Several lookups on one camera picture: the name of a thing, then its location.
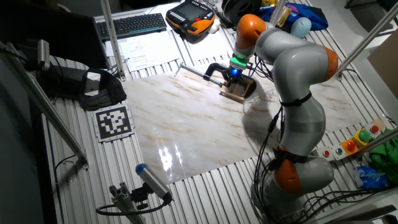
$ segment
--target blue cap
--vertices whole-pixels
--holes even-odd
[[[136,173],[139,175],[147,166],[147,164],[138,164],[136,166]]]

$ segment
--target green light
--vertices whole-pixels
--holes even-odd
[[[336,149],[336,153],[339,154],[339,155],[341,155],[341,154],[343,153],[343,150],[340,149],[340,148],[338,148],[338,149]]]

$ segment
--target wooden block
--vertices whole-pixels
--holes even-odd
[[[231,84],[229,89],[232,89],[232,91],[227,91],[227,83],[224,83],[224,85],[220,88],[220,93],[224,96],[227,96],[228,98],[231,98],[232,100],[235,100],[239,103],[243,103],[245,96],[248,93],[249,87],[254,83],[254,80],[243,76],[243,82],[242,83],[237,83],[237,84]]]

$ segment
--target white marble board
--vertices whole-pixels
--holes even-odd
[[[195,69],[204,72],[207,66]],[[223,81],[220,73],[213,76]],[[125,82],[144,162],[169,184],[256,156],[280,104],[271,81],[253,78],[257,88],[244,104],[184,69],[176,77],[165,73]],[[334,78],[311,91],[325,109],[326,133],[360,122]],[[275,130],[268,150],[278,145],[277,135]]]

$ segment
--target black cable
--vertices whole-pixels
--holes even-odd
[[[54,59],[55,59],[55,61],[57,62],[58,66],[60,67],[61,75],[62,75],[62,78],[63,78],[64,76],[63,76],[62,66],[61,66],[60,62],[58,61],[58,59],[57,59],[56,57],[54,57]]]
[[[27,60],[26,58],[24,58],[24,57],[22,57],[22,56],[20,56],[20,55],[18,55],[18,54],[14,54],[14,53],[12,53],[12,52],[10,52],[10,51],[4,49],[4,48],[0,48],[0,51],[1,51],[1,52],[4,52],[4,53],[7,53],[7,54],[9,54],[9,55],[12,55],[12,56],[14,56],[14,57],[17,57],[17,58],[19,58],[19,59],[21,59],[21,60],[23,60],[23,61],[25,61],[25,62],[28,62],[28,60]]]
[[[355,70],[350,69],[350,68],[346,68],[346,69],[344,69],[343,71],[350,71],[350,72],[354,72],[354,73],[356,74],[356,76],[359,78],[359,80],[362,82],[363,86],[365,87],[366,91],[368,91],[368,93],[371,95],[373,101],[377,104],[377,106],[379,107],[379,109],[381,110],[381,112],[385,114],[386,112],[381,108],[381,106],[379,105],[379,103],[377,102],[377,100],[375,99],[375,97],[373,96],[372,92],[371,92],[371,91],[369,90],[369,88],[365,85],[365,82],[363,82],[363,80],[362,80],[361,76],[358,74],[358,72],[356,72]]]
[[[160,210],[161,208],[163,208],[164,206],[166,206],[167,204],[169,204],[169,203],[163,202],[162,205],[160,205],[160,206],[158,206],[156,208],[151,208],[151,209],[148,209],[148,210],[137,211],[137,212],[104,212],[104,211],[101,211],[101,210],[106,209],[106,208],[114,208],[114,207],[116,207],[115,205],[105,205],[105,206],[101,206],[101,207],[96,208],[95,212],[100,214],[100,215],[107,215],[107,216],[142,215],[142,214],[147,214],[147,213],[150,213],[150,212],[156,212],[156,211]]]
[[[274,118],[272,119],[269,127],[268,127],[268,133],[267,136],[264,140],[264,142],[261,145],[260,151],[259,151],[259,156],[257,158],[257,163],[256,163],[256,168],[254,171],[254,191],[256,194],[256,197],[263,209],[263,211],[266,213],[266,217],[270,218],[274,223],[276,224],[280,224],[280,222],[278,222],[274,216],[270,213],[270,211],[268,211],[268,209],[266,208],[262,196],[263,196],[263,190],[264,190],[264,184],[266,182],[266,180],[269,178],[266,177],[268,171],[269,171],[269,164],[264,166],[264,170],[262,171],[261,177],[262,177],[262,185],[261,185],[261,189],[259,192],[259,172],[260,172],[260,166],[262,163],[262,155],[264,154],[264,150],[266,148],[267,142],[268,142],[268,138],[271,132],[273,132],[275,126],[276,126],[276,122],[279,118],[279,114],[281,115],[281,127],[284,125],[284,115],[283,115],[283,107],[280,107],[279,112],[274,116]],[[315,216],[318,212],[320,212],[322,209],[324,209],[325,207],[333,204],[333,203],[354,203],[354,202],[359,202],[361,200],[365,200],[371,196],[373,196],[374,194],[376,194],[377,192],[380,192],[380,190],[376,189],[376,190],[368,190],[368,189],[364,189],[364,190],[355,190],[355,191],[333,191],[333,192],[328,192],[327,194],[323,195],[323,196],[315,196],[312,198],[309,198],[303,205],[304,209],[305,206],[307,205],[307,203],[309,203],[309,201],[311,201],[314,198],[318,198],[315,202],[312,203],[312,205],[310,206],[310,208],[308,210],[303,210],[302,213],[300,214],[300,217],[289,224],[302,224],[305,223],[307,220],[309,220],[310,218],[312,218],[313,216]],[[328,199],[327,196],[330,194],[343,194],[340,195],[339,197],[336,197],[334,199]],[[355,201],[345,201],[344,199],[349,198],[349,197],[354,197],[357,195],[363,195],[363,194],[370,194],[368,197],[359,199],[359,200],[355,200]],[[321,200],[327,200],[326,203],[322,204],[319,208],[317,208],[313,213],[308,214],[310,212],[310,210],[318,203],[320,203]]]
[[[365,198],[362,198],[362,199],[359,199],[359,200],[355,200],[355,201],[350,201],[350,202],[340,201],[340,203],[356,203],[356,202],[360,202],[360,201],[363,201],[363,200],[368,199],[369,197],[372,197],[373,195],[375,195],[375,194],[378,193],[378,192],[380,192],[380,191],[379,191],[379,190],[376,190],[376,191],[374,191],[371,195],[369,195],[369,196],[367,196],[367,197],[365,197]],[[339,200],[340,198],[348,198],[348,197],[352,197],[352,196],[355,196],[355,195],[358,195],[358,194],[353,194],[353,195],[351,195],[351,194],[342,195],[342,196],[339,196],[339,197],[337,197],[337,198],[335,198],[335,199],[332,199],[332,200],[328,201],[327,203],[324,203],[323,205],[321,205],[319,208],[317,208],[317,209],[316,209],[313,213],[311,213],[304,221],[299,222],[299,220],[302,218],[302,217],[300,217],[300,218],[297,220],[297,223],[298,223],[298,224],[300,224],[300,223],[305,223],[306,221],[308,221],[309,219],[311,219],[312,217],[314,217],[318,212],[320,212],[320,211],[321,211],[322,209],[324,209],[325,207],[327,207],[327,206],[329,206],[329,205],[331,205],[331,204],[333,204],[333,203],[335,203],[335,202],[338,202],[338,200]]]
[[[49,128],[47,128],[47,133],[49,136],[51,136],[50,130]],[[50,141],[50,150],[51,150],[51,160],[52,160],[52,164],[54,166],[55,163],[55,159],[54,159],[54,151],[53,151],[53,147],[52,147],[52,138],[49,137],[49,141]],[[63,219],[63,209],[62,209],[62,203],[61,203],[61,195],[60,195],[60,188],[58,186],[58,177],[57,177],[57,172],[54,172],[54,180],[55,180],[55,188],[57,190],[57,198],[58,198],[58,203],[60,206],[60,211],[61,211],[61,218],[62,218],[62,223],[65,224],[65,221]]]
[[[61,163],[62,163],[63,161],[65,161],[65,160],[67,160],[67,159],[70,159],[70,158],[72,158],[72,157],[74,157],[74,156],[76,156],[76,154],[74,154],[74,155],[72,155],[72,156],[70,156],[70,157],[66,157],[66,158],[62,159],[62,160],[55,166],[54,172],[57,171],[58,166],[61,165]]]

